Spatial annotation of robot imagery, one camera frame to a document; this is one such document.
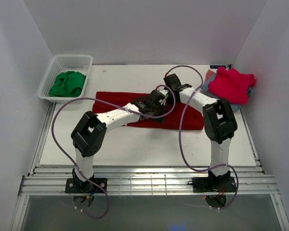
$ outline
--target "blue cloth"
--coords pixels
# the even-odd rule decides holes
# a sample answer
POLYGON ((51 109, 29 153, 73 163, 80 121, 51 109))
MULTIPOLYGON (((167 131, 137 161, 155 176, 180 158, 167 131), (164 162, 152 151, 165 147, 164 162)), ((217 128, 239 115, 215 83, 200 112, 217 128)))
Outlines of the blue cloth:
MULTIPOLYGON (((212 75, 212 76, 202 85, 201 89, 202 89, 204 92, 206 92, 209 96, 211 96, 211 97, 213 97, 213 98, 215 98, 215 99, 217 99, 217 100, 220 100, 221 98, 219 98, 219 97, 217 97, 216 95, 213 95, 211 92, 209 92, 209 83, 211 83, 211 82, 215 79, 216 75, 217 75, 217 72, 216 72, 214 75, 212 75)), ((249 87, 249 88, 247 89, 247 96, 250 96, 250 95, 252 94, 252 90, 253 90, 252 87, 249 87)), ((230 104, 230 105, 231 105, 231 108, 232 108, 232 111, 233 111, 233 112, 237 112, 237 111, 242 107, 241 104, 230 104)))

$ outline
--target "white wall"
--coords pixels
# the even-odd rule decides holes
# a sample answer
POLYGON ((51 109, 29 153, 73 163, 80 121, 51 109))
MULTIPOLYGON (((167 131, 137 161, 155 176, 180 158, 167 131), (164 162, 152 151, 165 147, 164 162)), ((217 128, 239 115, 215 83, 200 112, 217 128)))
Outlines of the white wall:
POLYGON ((232 64, 266 0, 25 0, 54 55, 232 64))
POLYGON ((49 104, 37 88, 52 54, 23 0, 0 0, 0 231, 13 218, 49 104))
POLYGON ((235 61, 258 82, 244 106, 260 161, 273 173, 289 219, 289 0, 269 0, 235 61))

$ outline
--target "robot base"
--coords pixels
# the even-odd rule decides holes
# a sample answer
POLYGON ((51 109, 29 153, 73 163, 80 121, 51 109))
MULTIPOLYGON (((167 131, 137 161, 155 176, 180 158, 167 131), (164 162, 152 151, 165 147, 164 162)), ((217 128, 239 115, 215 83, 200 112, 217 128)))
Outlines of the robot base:
MULTIPOLYGON (((221 188, 214 188, 210 184, 210 179, 208 177, 194 177, 192 178, 193 183, 189 183, 193 186, 194 193, 210 193, 214 190, 220 190, 221 188)), ((223 186, 225 187, 225 193, 234 193, 236 191, 236 183, 233 177, 230 177, 223 186)))
POLYGON ((193 186, 194 193, 218 192, 223 189, 225 189, 225 193, 236 191, 235 179, 230 176, 230 171, 221 176, 215 176, 211 171, 208 174, 208 177, 193 177, 187 183, 193 186))
MULTIPOLYGON (((90 180, 101 186, 105 191, 107 191, 107 178, 94 178, 93 176, 90 178, 90 180)), ((85 193, 90 194, 94 191, 97 191, 96 193, 103 193, 102 190, 95 187, 94 185, 85 193)), ((66 180, 65 193, 84 193, 84 191, 79 189, 79 187, 75 184, 75 180, 73 178, 68 178, 66 180)))

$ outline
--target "black mounting bracket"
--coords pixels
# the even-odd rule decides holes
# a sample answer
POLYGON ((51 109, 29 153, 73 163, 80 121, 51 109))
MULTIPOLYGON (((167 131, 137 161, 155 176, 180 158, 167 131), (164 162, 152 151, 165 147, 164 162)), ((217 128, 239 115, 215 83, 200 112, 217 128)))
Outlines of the black mounting bracket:
POLYGON ((215 176, 211 171, 207 177, 193 177, 187 184, 193 186, 194 193, 210 193, 225 188, 226 193, 236 191, 235 179, 230 176, 230 171, 222 176, 215 176))
POLYGON ((204 129, 208 138, 221 144, 232 138, 237 130, 237 123, 230 102, 226 99, 203 107, 204 129))
MULTIPOLYGON (((105 191, 107 191, 107 178, 90 178, 91 181, 96 183, 97 185, 101 186, 105 191)), ((96 191, 96 193, 103 193, 102 190, 97 188, 96 186, 92 186, 86 193, 90 194, 92 192, 96 191)), ((73 178, 68 178, 66 180, 66 189, 65 193, 84 193, 77 184, 75 184, 75 180, 73 178)))
MULTIPOLYGON (((167 105, 166 102, 161 104, 166 99, 166 96, 159 92, 158 90, 153 90, 148 96, 140 97, 131 102, 138 107, 138 110, 142 114, 150 115, 150 116, 161 116, 166 113, 167 105)), ((159 123, 163 123, 165 121, 165 117, 158 119, 151 119, 157 121, 159 123)))
POLYGON ((106 124, 102 123, 92 111, 88 111, 71 134, 73 145, 81 152, 82 157, 93 156, 101 149, 106 130, 106 124))
MULTIPOLYGON (((171 74, 171 75, 164 77, 164 82, 165 82, 166 86, 169 87, 173 91, 176 104, 181 102, 180 92, 186 88, 192 87, 191 85, 189 85, 187 83, 182 85, 180 79, 178 78, 178 76, 176 74, 171 74)), ((168 103, 173 104, 172 94, 169 94, 168 103)))

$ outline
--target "white cable tie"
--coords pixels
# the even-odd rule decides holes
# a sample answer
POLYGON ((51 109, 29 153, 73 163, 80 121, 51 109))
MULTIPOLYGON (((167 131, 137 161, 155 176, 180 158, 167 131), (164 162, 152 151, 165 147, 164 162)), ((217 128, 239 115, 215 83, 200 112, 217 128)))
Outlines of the white cable tie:
POLYGON ((127 107, 123 107, 123 108, 125 109, 124 111, 126 111, 129 115, 131 114, 131 112, 129 111, 127 107))

